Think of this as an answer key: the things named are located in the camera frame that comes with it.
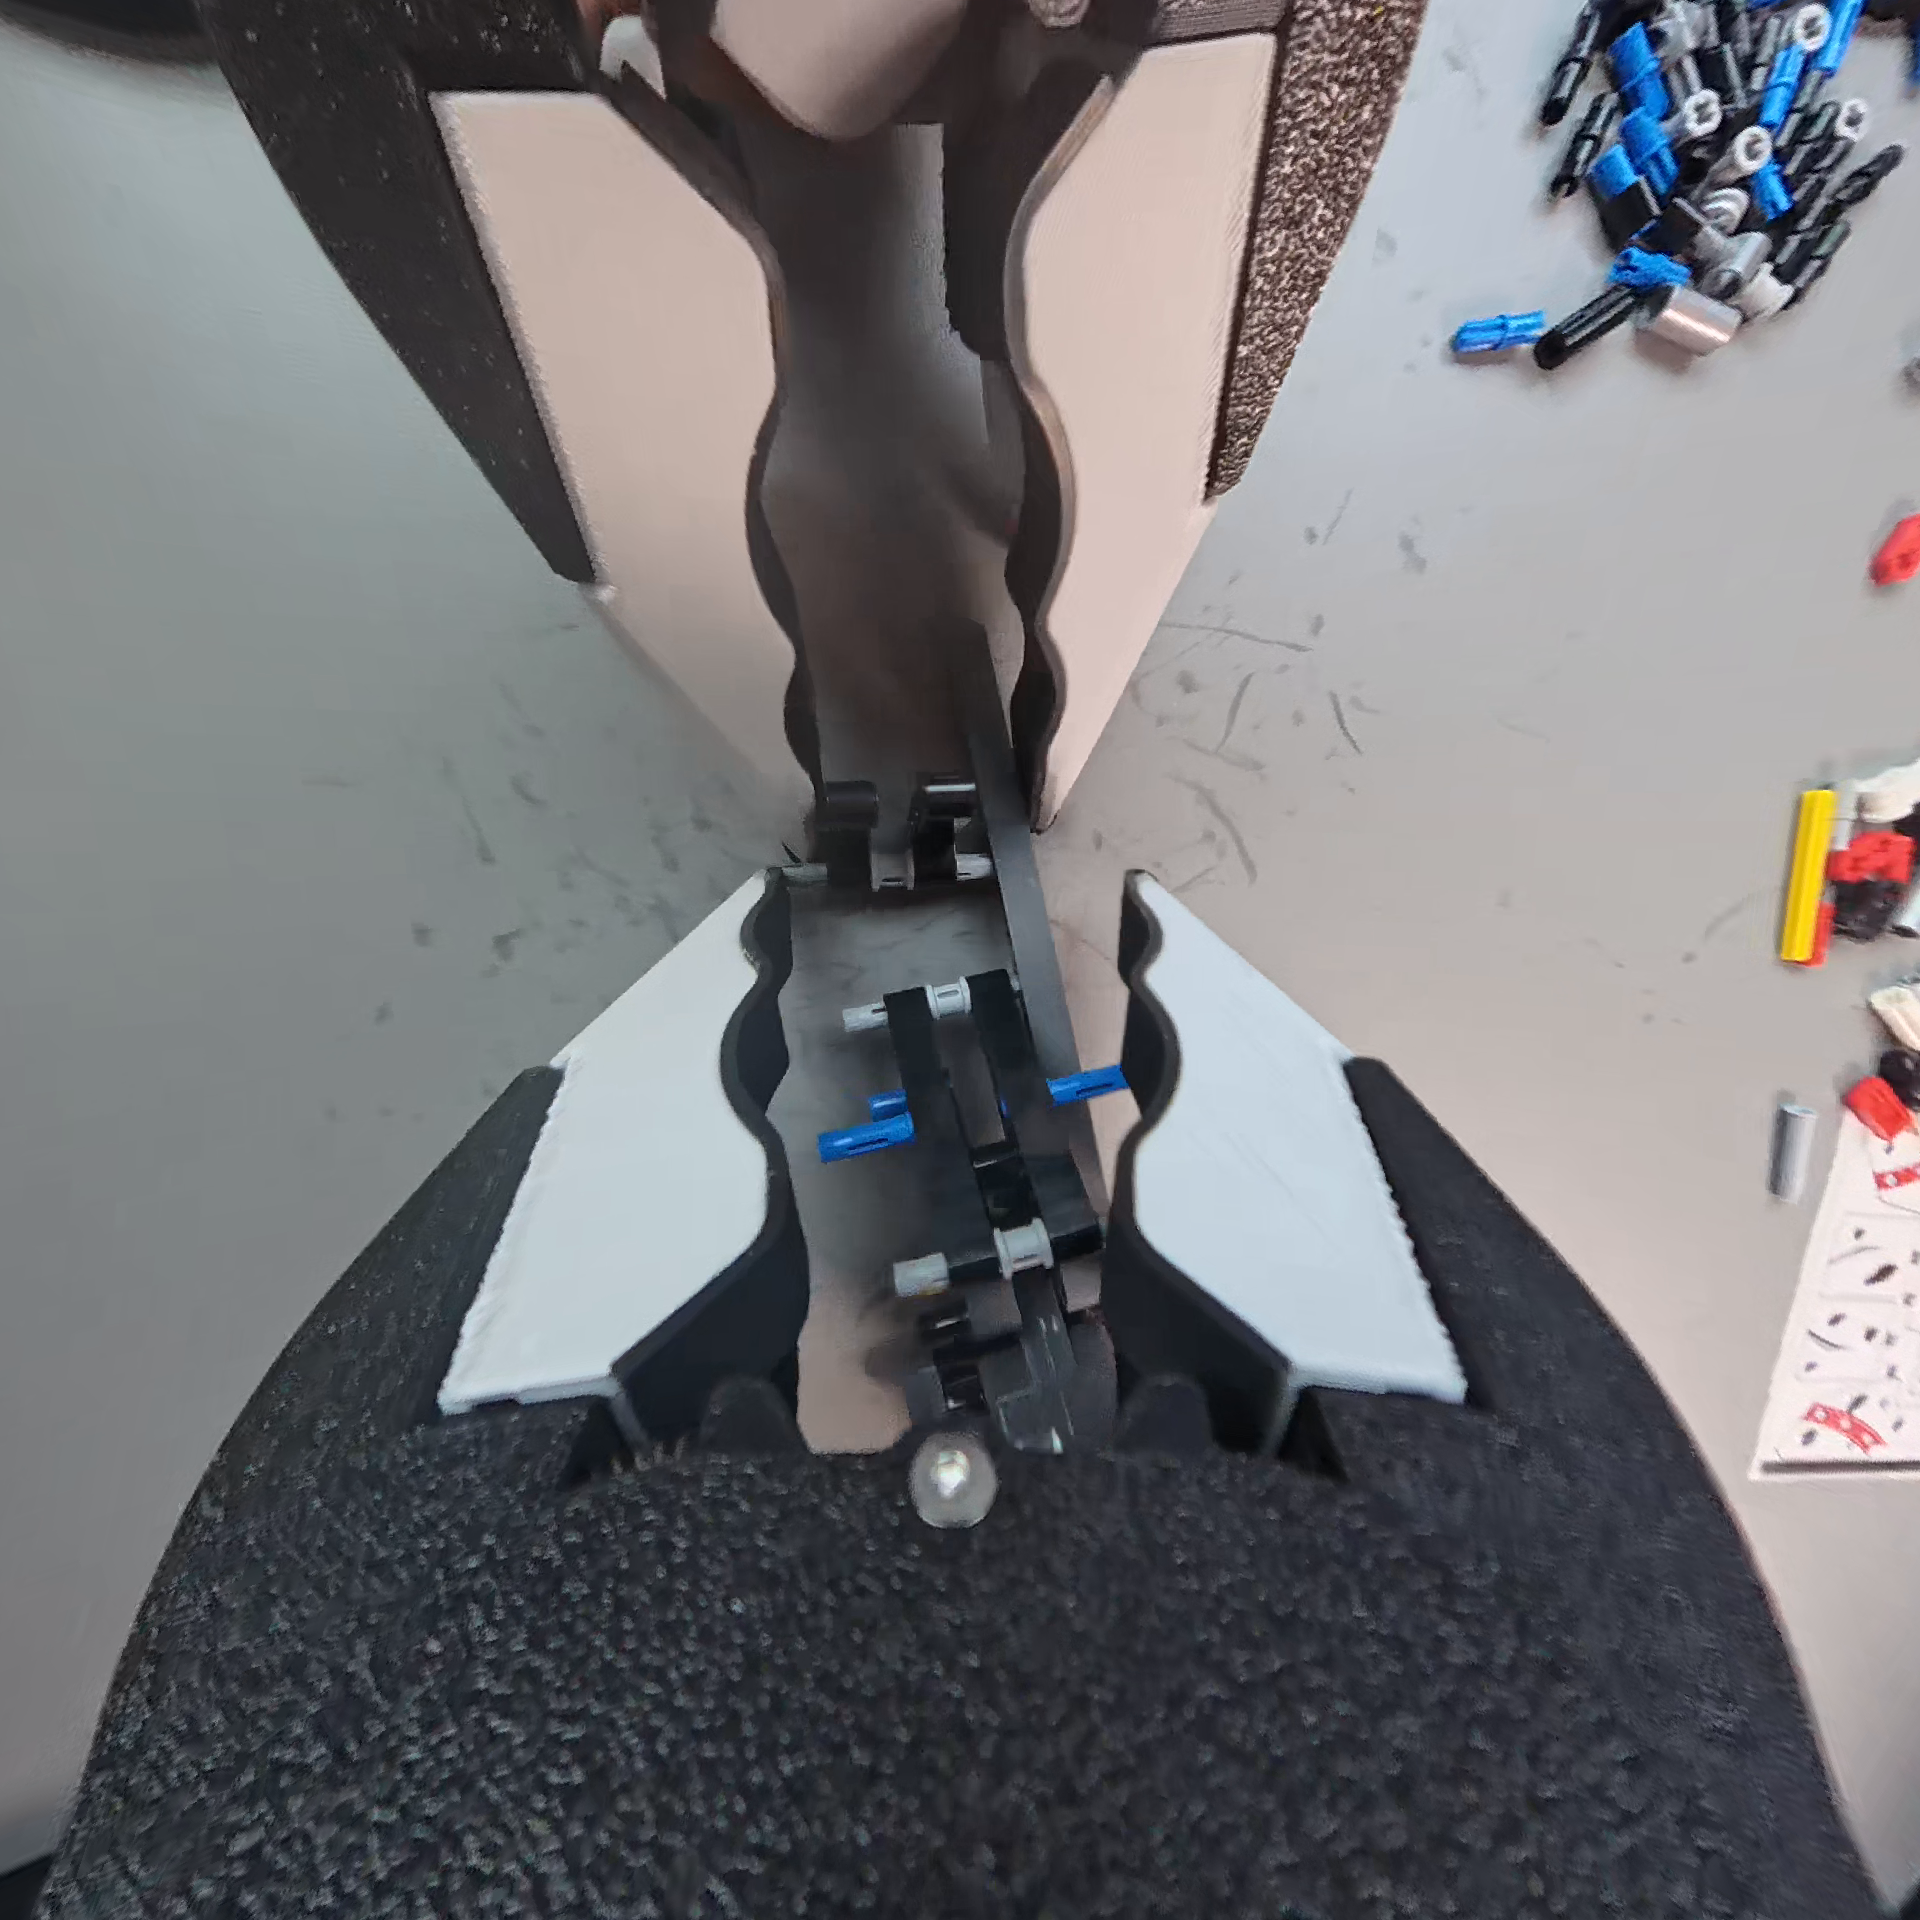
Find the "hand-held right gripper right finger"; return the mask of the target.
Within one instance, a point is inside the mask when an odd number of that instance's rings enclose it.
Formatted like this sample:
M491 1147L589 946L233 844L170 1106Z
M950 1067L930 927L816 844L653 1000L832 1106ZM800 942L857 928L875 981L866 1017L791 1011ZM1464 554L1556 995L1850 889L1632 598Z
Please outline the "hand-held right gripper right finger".
M1127 875L1106 1328L1139 1375L1209 1407L1302 1390L1464 1399L1348 1086L1348 1047L1152 875Z

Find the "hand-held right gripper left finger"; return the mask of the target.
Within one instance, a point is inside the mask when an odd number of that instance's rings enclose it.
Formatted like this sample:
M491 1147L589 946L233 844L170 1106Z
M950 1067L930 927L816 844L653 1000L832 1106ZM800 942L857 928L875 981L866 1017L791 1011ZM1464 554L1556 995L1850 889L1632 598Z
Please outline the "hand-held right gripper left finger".
M752 875L556 1059L561 1086L440 1381L440 1414L791 1407L810 1253L768 1100L790 1051L781 875Z

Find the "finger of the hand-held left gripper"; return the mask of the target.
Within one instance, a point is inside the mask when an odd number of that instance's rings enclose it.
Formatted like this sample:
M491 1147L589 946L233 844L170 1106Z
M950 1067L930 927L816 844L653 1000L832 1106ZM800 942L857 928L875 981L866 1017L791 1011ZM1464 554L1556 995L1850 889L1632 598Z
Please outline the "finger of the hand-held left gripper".
M1039 830L1060 813L1214 516L1219 425L1275 33L1150 48L1094 75L1021 194L1003 348L1028 509L1057 504L1013 586L1013 686Z
M609 630L790 813L820 781L763 516L778 290L740 183L648 85L435 96Z

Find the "brick vehicle chassis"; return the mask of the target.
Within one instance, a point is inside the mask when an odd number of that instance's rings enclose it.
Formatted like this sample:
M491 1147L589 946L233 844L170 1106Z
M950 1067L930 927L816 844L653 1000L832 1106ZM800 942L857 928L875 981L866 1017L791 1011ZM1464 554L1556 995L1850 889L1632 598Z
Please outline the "brick vehicle chassis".
M866 1122L820 1134L823 1163L900 1153L923 1182L930 1245L892 1265L919 1307L923 1363L904 1399L914 1428L970 1424L1009 1452L1094 1452L1118 1421L1118 1360L1074 1266L1106 1238L1094 1097L1119 1067L1080 1067L1013 746L990 679L959 698L979 816L963 845L990 853L1009 969L919 981L841 1011L883 1035L897 1086Z

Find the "grey axle pin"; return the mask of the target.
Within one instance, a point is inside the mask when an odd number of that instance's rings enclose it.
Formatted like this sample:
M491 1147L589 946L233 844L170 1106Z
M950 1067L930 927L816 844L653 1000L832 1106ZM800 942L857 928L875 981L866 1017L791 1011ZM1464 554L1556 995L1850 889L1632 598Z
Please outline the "grey axle pin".
M953 887L990 882L994 861L980 853L937 857L930 861L914 861L913 853L868 853L866 865L841 860L829 861L781 861L781 880L791 889L837 889L837 892L873 892L878 899L900 899L913 892L946 892Z

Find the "grey desk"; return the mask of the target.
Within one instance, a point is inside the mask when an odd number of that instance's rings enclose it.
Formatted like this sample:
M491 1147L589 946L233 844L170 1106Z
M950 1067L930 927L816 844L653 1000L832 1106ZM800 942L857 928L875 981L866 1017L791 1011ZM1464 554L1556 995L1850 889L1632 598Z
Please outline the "grey desk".
M1729 1487L1869 1874L1917 1878L1917 1484L1752 1478L1806 1208L1777 1100L1885 949L1775 963L1804 787L1917 751L1917 99L1804 312L1693 366L1446 355L1595 277L1564 8L1434 5L1244 484L1045 839L1084 1047L1118 880L1427 1107ZM771 819L556 585L207 70L2 27L2 1867L183 1499L495 1091Z

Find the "white sticker sheet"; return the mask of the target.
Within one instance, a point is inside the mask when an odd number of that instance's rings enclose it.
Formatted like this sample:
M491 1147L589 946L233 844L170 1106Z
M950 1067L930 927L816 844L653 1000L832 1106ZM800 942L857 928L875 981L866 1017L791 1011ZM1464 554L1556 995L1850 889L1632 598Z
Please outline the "white sticker sheet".
M1839 1118L1752 1477L1917 1477L1914 1131Z

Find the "pile of blue black pins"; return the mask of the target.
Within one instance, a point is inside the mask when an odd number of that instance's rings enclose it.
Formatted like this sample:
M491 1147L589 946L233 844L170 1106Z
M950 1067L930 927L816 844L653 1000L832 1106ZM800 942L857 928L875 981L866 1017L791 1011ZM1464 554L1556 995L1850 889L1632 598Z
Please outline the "pile of blue black pins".
M1687 366L1804 305L1906 159L1839 83L1864 36L1904 39L1914 99L1917 5L1580 5L1539 129L1564 132L1546 203L1595 217L1601 290L1461 321L1448 355L1557 372L1635 332Z

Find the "yellow brick beam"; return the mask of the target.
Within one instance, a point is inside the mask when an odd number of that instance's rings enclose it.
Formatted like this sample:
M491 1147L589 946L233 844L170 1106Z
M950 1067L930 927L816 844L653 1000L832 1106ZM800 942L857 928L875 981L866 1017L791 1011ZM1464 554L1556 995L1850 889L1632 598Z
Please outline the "yellow brick beam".
M1779 903L1777 958L1806 969L1819 953L1819 917L1826 908L1826 860L1839 795L1834 787L1804 788L1795 808L1788 849L1788 889Z

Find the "pile of red white bricks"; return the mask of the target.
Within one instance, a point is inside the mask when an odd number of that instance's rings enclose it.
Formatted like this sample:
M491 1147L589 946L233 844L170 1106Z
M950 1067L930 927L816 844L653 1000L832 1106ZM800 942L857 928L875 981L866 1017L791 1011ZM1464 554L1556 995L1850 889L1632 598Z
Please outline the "pile of red white bricks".
M1810 922L1810 964L1834 940L1874 946L1904 942L1917 958L1917 759L1837 788L1837 823ZM1865 1111L1917 1114L1917 964L1865 995L1885 1047L1865 1095Z

